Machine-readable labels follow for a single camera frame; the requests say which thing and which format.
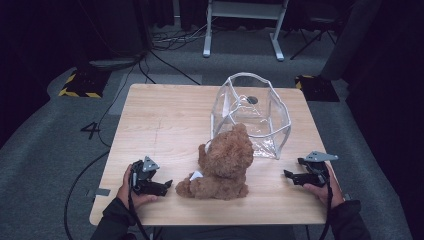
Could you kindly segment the grey stand base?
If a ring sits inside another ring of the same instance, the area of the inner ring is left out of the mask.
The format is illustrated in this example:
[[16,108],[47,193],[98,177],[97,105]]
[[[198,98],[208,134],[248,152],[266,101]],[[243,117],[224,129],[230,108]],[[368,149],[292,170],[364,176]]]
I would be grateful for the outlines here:
[[91,66],[99,71],[117,71],[126,69],[136,65],[142,60],[142,57],[121,57],[103,60],[92,60],[89,62]]

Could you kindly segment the yellow black striped floor plate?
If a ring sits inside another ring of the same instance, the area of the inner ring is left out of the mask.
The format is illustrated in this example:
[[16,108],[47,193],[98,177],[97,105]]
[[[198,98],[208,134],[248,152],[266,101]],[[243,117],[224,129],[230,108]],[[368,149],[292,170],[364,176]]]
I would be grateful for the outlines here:
[[67,78],[59,96],[102,98],[110,71],[83,72],[74,70]]
[[339,102],[339,97],[330,81],[320,76],[298,75],[295,86],[302,91],[307,101]]

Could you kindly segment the clear plastic bag white trim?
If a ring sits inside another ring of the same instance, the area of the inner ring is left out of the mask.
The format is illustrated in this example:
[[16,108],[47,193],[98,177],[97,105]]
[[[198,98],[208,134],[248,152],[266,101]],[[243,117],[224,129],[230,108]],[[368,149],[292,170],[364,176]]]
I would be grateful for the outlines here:
[[[254,96],[257,104],[247,97]],[[211,137],[242,123],[253,144],[254,156],[279,159],[291,131],[285,103],[272,83],[253,73],[229,76],[219,88],[211,111]]]

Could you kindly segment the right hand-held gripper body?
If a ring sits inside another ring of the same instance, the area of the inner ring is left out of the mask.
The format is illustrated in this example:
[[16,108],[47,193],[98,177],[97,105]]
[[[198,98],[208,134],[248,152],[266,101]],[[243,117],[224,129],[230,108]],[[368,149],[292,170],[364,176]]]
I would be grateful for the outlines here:
[[326,167],[326,161],[338,160],[339,157],[333,154],[327,154],[319,151],[312,151],[305,158],[306,161],[313,162],[311,166],[306,166],[310,174],[315,174],[320,180],[318,187],[323,187],[329,180],[329,172]]

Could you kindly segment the brown teddy bear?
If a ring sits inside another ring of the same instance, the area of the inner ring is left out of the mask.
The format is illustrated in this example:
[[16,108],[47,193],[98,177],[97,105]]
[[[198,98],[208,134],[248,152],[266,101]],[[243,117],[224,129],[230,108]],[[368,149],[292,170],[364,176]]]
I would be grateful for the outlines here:
[[198,147],[198,165],[202,176],[188,177],[175,187],[181,197],[232,200],[249,193],[246,172],[254,160],[254,149],[247,128],[239,123],[219,133],[209,145]]

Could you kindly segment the grey curtain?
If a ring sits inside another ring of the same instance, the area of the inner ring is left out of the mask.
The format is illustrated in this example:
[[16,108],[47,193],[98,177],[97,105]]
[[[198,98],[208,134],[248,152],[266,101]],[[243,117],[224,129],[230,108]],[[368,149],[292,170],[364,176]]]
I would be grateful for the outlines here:
[[382,0],[356,0],[352,11],[319,76],[327,81],[339,80],[345,72],[374,21]]

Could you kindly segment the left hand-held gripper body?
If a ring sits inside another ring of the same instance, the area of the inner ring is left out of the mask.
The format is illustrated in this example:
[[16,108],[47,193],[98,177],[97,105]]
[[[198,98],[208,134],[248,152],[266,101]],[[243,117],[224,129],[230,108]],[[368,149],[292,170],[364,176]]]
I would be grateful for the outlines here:
[[133,163],[130,174],[130,187],[132,190],[137,195],[140,195],[144,194],[144,189],[152,188],[149,182],[153,182],[152,178],[158,169],[159,165],[148,156]]

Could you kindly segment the white metal desk frame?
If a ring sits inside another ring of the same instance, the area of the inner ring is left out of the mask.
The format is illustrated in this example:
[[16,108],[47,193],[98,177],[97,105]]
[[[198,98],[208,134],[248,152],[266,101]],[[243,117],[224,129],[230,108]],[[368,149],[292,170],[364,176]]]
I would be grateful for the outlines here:
[[279,45],[278,37],[285,18],[288,3],[289,0],[282,0],[282,2],[278,4],[208,0],[206,11],[206,35],[202,55],[205,58],[208,58],[211,55],[213,17],[275,20],[275,31],[270,33],[269,37],[276,59],[278,61],[283,61],[285,57]]

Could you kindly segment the person's right hand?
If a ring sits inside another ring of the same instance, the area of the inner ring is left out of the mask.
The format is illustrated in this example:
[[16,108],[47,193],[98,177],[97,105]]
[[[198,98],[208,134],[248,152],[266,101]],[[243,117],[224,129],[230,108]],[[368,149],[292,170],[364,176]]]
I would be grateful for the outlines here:
[[333,169],[326,165],[329,172],[329,184],[330,186],[317,187],[312,184],[304,184],[303,188],[312,193],[317,199],[319,199],[325,206],[330,206],[331,209],[342,204],[345,199],[342,194],[341,188],[334,176]]

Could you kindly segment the person's left hand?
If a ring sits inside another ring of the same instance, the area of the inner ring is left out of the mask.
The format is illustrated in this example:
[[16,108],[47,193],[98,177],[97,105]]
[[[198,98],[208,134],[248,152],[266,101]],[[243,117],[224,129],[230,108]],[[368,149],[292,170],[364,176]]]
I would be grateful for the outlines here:
[[134,208],[139,209],[144,204],[156,201],[158,197],[155,195],[136,195],[130,190],[129,177],[131,168],[132,165],[129,164],[124,173],[122,185],[120,186],[116,197],[122,201],[126,208],[129,208],[129,197],[132,197]]

